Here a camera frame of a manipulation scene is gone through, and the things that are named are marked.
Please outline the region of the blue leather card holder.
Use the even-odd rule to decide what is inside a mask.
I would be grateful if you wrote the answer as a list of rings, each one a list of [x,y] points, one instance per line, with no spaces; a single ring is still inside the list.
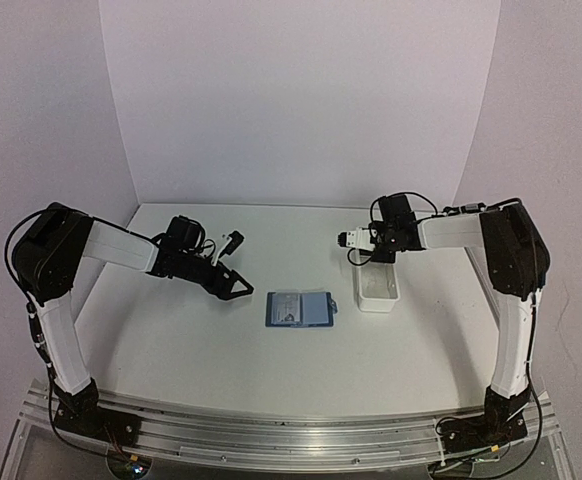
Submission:
[[[269,328],[330,328],[338,306],[326,291],[277,291],[266,298],[265,326]]]

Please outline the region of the white credit card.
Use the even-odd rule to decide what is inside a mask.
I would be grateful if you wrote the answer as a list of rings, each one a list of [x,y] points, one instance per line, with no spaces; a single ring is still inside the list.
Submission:
[[[267,297],[267,324],[269,326],[297,326],[302,323],[301,294],[271,292]]]

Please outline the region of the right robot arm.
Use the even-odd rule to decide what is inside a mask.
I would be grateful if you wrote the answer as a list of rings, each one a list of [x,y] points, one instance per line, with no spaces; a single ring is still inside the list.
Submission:
[[[492,205],[467,204],[434,210],[419,218],[410,193],[374,200],[363,228],[363,250],[376,263],[392,263],[400,253],[459,248],[484,255],[476,274],[497,323],[495,368],[486,387],[483,411],[437,424],[452,452],[489,450],[527,434],[523,411],[537,398],[531,377],[538,309],[550,254],[521,199]]]

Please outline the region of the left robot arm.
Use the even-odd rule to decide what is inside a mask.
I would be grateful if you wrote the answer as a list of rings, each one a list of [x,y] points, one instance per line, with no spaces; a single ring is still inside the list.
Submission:
[[[90,258],[161,279],[201,286],[222,301],[253,293],[253,286],[222,263],[244,241],[233,231],[215,242],[196,220],[176,216],[153,237],[54,202],[21,220],[4,246],[7,271],[24,295],[30,334],[49,381],[50,426],[124,450],[136,444],[141,419],[101,406],[87,369],[71,307],[83,259]]]

